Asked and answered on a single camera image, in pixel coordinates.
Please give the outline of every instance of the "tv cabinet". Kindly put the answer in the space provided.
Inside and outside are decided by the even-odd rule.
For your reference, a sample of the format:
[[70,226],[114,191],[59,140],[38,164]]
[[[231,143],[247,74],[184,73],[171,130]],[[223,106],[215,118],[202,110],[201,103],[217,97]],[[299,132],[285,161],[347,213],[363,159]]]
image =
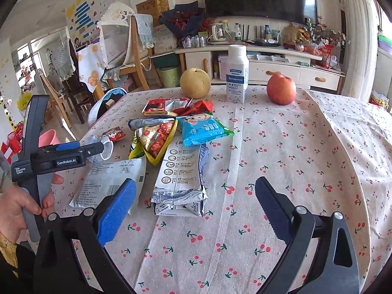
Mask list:
[[[212,84],[225,84],[225,77],[214,78],[212,59],[217,54],[228,52],[228,45],[208,45],[199,48],[175,49],[179,54],[181,70],[187,68],[203,69],[212,80]],[[313,66],[301,66],[298,62],[310,64],[310,60],[321,60],[320,56],[298,52],[283,47],[258,47],[246,46],[247,51],[263,52],[264,54],[277,54],[288,59],[288,62],[272,60],[249,60],[249,84],[266,85],[269,78],[276,72],[280,72],[294,80],[299,88],[310,89],[310,87],[334,90],[337,94],[342,91],[344,73],[335,70],[316,68]]]

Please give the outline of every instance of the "metal screw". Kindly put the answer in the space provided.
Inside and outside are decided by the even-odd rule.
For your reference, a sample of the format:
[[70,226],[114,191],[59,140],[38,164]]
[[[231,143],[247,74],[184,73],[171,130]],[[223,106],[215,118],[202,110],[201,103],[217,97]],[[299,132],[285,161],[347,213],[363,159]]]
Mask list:
[[84,214],[86,217],[92,216],[93,213],[94,213],[94,209],[93,209],[93,208],[87,208],[86,210],[83,211],[83,214]]
[[301,205],[296,207],[295,211],[297,211],[299,214],[306,214],[306,212],[307,212],[306,208]]
[[49,221],[54,221],[56,218],[57,218],[57,214],[55,214],[55,213],[51,213],[51,214],[48,216],[48,220],[49,220]]
[[340,212],[335,212],[334,216],[338,220],[342,220],[343,219],[343,215]]

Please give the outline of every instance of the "pink box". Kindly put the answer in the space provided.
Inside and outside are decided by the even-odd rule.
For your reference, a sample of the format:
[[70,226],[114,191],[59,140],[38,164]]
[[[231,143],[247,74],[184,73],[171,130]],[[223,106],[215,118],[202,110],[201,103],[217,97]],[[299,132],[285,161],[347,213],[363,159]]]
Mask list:
[[226,81],[226,67],[227,67],[226,61],[227,61],[227,55],[218,56],[219,79],[221,81]]

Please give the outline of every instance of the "blue gripper pad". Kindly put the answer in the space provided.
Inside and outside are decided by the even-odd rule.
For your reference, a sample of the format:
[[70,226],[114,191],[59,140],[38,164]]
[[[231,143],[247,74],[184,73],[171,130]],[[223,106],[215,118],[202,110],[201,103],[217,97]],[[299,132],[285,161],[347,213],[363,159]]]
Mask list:
[[265,177],[256,180],[254,190],[276,237],[288,245],[291,241],[291,218],[288,217],[288,213],[295,209],[293,204],[287,196],[276,193]]
[[113,241],[118,229],[136,198],[136,183],[126,179],[113,195],[111,205],[103,213],[98,222],[97,239],[101,246]]
[[71,141],[70,143],[59,144],[55,149],[58,150],[67,150],[67,149],[75,149],[80,147],[79,141]]

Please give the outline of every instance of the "hand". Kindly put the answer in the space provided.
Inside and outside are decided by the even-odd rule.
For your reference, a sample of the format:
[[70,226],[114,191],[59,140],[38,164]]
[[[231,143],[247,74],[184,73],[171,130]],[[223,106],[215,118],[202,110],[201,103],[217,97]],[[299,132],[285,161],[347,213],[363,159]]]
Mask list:
[[[62,184],[64,178],[54,174],[52,183]],[[54,195],[52,190],[42,199],[42,208],[30,194],[22,188],[13,185],[0,198],[0,233],[12,243],[16,243],[22,230],[27,229],[22,207],[32,214],[41,214],[46,218],[54,212]]]

